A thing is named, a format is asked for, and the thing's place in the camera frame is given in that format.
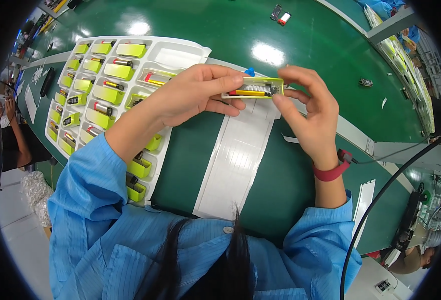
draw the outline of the white floor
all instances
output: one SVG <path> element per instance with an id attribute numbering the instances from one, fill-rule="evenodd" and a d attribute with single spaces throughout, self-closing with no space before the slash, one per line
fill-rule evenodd
<path id="1" fill-rule="evenodd" d="M 0 226 L 9 251 L 21 274 L 39 299 L 52 299 L 49 285 L 49 240 L 20 193 L 18 183 L 26 173 L 14 169 L 2 173 Z"/>

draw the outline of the left hand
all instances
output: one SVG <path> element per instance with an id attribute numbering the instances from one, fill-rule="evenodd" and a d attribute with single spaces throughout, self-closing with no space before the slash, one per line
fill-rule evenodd
<path id="1" fill-rule="evenodd" d="M 241 99 L 223 99 L 242 86 L 244 73 L 210 64 L 196 64 L 158 88 L 143 102 L 151 102 L 163 126 L 178 126 L 202 111 L 236 117 L 246 108 Z"/>

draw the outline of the fingernail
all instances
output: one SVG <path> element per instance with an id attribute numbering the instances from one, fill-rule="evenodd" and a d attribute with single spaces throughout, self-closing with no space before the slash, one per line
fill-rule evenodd
<path id="1" fill-rule="evenodd" d="M 244 78 L 240 75 L 235 75 L 234 78 L 232 78 L 232 81 L 236 84 L 236 85 L 241 85 L 242 83 L 244 83 Z"/>

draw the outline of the hand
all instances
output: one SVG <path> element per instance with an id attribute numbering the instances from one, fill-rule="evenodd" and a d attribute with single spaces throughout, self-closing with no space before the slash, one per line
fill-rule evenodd
<path id="1" fill-rule="evenodd" d="M 302 149 L 311 157 L 319 170 L 331 170 L 338 165 L 335 144 L 339 105 L 327 89 L 324 81 L 311 69 L 288 66 L 277 74 L 285 84 L 297 83 L 300 90 L 285 89 L 284 95 L 276 94 L 272 100 L 299 140 Z M 307 117 L 301 115 L 294 103 L 295 98 L 305 104 Z"/>
<path id="2" fill-rule="evenodd" d="M 14 99 L 5 99 L 5 114 L 7 115 L 7 118 L 9 119 L 10 123 L 17 122 L 15 120 L 14 115 L 16 113 L 16 103 L 14 102 Z"/>
<path id="3" fill-rule="evenodd" d="M 234 69 L 197 64 L 182 71 L 143 102 L 150 102 L 164 126 L 178 126 L 202 111 L 236 117 L 246 108 L 241 99 L 223 99 L 242 86 L 245 74 Z"/>

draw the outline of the right hand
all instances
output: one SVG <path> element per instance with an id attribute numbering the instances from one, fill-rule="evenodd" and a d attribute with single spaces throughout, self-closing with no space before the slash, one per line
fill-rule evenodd
<path id="1" fill-rule="evenodd" d="M 13 98 L 5 99 L 5 114 L 12 123 L 14 121 L 14 115 L 16 113 L 16 103 Z"/>
<path id="2" fill-rule="evenodd" d="M 327 171 L 339 165 L 335 144 L 339 105 L 327 89 L 324 81 L 311 69 L 287 66 L 277 74 L 285 84 L 296 83 L 307 90 L 285 89 L 284 95 L 272 97 L 284 119 L 299 140 L 302 149 L 311 157 L 315 167 Z M 305 104 L 307 117 L 301 115 L 294 103 L 295 98 Z"/>

